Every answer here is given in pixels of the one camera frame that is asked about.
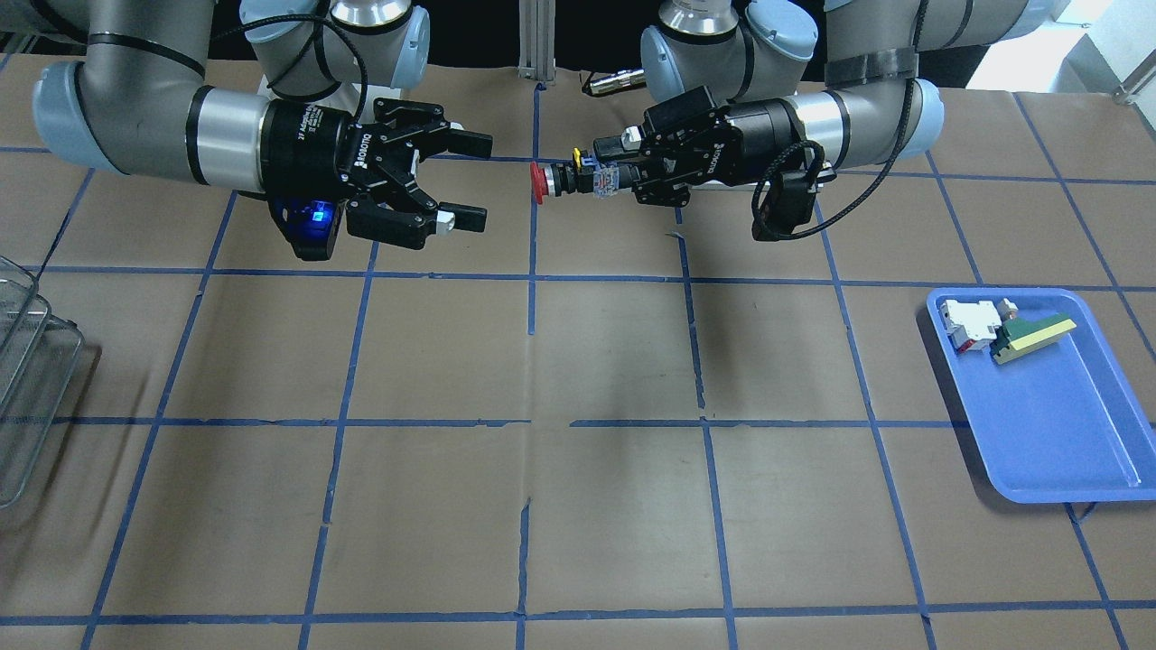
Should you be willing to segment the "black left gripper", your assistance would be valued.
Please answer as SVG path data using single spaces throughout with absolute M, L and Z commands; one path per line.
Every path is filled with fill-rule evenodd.
M 788 99 L 719 106 L 707 87 L 698 87 L 649 108 L 622 135 L 599 136 L 592 160 L 614 169 L 616 189 L 631 190 L 639 204 L 682 209 L 692 186 L 759 180 L 802 139 L 802 123 Z

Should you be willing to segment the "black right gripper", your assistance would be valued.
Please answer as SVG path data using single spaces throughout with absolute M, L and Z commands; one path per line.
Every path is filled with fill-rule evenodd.
M 433 201 L 416 189 L 415 172 L 438 153 L 488 160 L 494 136 L 416 99 L 373 99 L 372 115 L 363 124 L 339 108 L 272 99 L 264 116 L 264 201 L 272 217 L 335 217 L 347 201 L 351 236 L 412 250 L 455 229 L 483 232 L 488 210 Z

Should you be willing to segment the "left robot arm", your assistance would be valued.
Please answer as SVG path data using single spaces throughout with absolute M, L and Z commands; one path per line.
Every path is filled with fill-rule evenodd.
M 694 186 L 766 182 L 809 200 L 839 169 L 928 152 L 943 127 L 920 57 L 1015 40 L 1048 1 L 666 1 L 640 34 L 654 104 L 622 135 L 538 170 L 538 189 L 682 207 Z

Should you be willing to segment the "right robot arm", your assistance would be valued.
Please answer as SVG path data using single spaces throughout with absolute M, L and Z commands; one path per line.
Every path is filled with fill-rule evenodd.
M 482 232 L 487 210 L 433 200 L 416 180 L 435 153 L 488 158 L 492 139 L 437 104 L 403 99 L 430 46 L 410 1 L 243 1 L 264 91 L 206 79 L 212 1 L 5 1 L 3 29 L 84 45 L 34 86 L 34 126 L 79 167 L 239 190 L 267 204 L 305 263 L 354 237 L 420 250 Z

